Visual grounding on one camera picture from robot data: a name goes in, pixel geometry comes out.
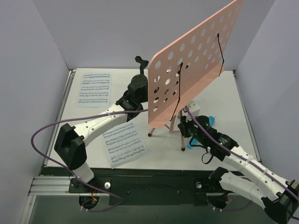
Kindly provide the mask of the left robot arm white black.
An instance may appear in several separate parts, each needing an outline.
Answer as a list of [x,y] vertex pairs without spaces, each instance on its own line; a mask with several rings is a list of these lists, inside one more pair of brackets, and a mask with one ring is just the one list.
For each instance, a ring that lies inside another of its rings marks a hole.
[[123,96],[101,113],[101,117],[74,126],[66,123],[60,127],[54,150],[68,169],[81,179],[79,186],[85,192],[91,192],[96,187],[94,173],[87,164],[86,147],[106,131],[138,116],[143,109],[142,103],[147,101],[148,79],[145,75],[137,74],[131,79]]

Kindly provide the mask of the pink perforated music stand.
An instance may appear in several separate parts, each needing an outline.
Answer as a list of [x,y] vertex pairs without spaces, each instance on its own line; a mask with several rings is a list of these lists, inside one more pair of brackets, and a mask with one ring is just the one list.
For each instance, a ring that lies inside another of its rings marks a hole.
[[148,66],[148,124],[173,132],[175,116],[222,72],[224,51],[242,8],[234,0],[157,52]]

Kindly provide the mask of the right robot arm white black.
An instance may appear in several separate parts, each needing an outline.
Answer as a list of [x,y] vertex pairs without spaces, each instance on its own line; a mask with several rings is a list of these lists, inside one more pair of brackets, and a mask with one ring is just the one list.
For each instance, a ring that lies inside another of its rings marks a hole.
[[248,154],[235,140],[218,132],[207,116],[182,116],[178,125],[185,138],[196,139],[212,157],[244,175],[218,167],[209,176],[209,187],[237,193],[259,205],[276,223],[286,224],[299,207],[299,182],[278,176]]

